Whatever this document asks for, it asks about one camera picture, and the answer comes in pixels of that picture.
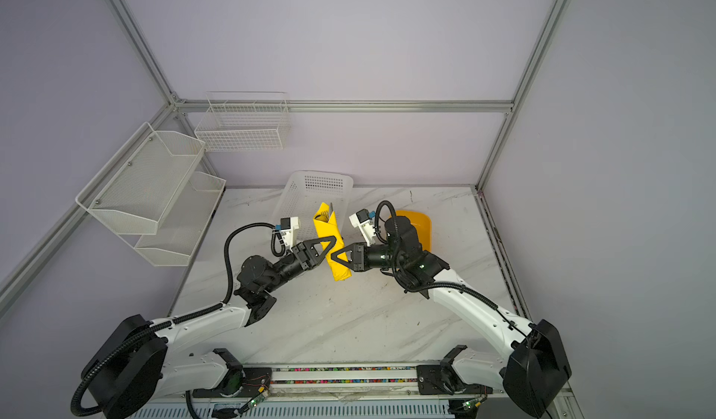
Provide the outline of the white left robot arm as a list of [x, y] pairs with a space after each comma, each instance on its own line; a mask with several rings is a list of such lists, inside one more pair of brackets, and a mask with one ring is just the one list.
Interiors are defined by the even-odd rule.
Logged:
[[125, 318], [81, 373], [70, 400], [76, 417], [127, 418], [154, 398], [200, 390], [234, 396], [260, 389], [247, 379], [244, 365], [214, 341], [225, 332], [251, 326], [274, 307], [272, 293], [327, 259], [334, 236], [297, 243], [270, 262], [261, 256], [244, 261], [229, 274], [219, 303], [174, 316]]

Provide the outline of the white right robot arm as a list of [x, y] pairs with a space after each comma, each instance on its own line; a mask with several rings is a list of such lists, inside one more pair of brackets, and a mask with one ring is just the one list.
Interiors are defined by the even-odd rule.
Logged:
[[501, 307], [472, 288], [449, 264], [421, 244], [417, 229], [405, 216], [381, 223], [377, 214], [351, 215], [363, 239], [335, 250], [333, 262], [353, 271], [388, 272], [406, 293], [419, 293], [447, 308], [475, 329], [497, 352], [479, 359], [458, 344], [436, 366], [434, 388], [441, 394], [464, 394], [478, 387], [501, 389], [533, 418], [548, 408], [572, 376], [557, 328], [537, 323]]

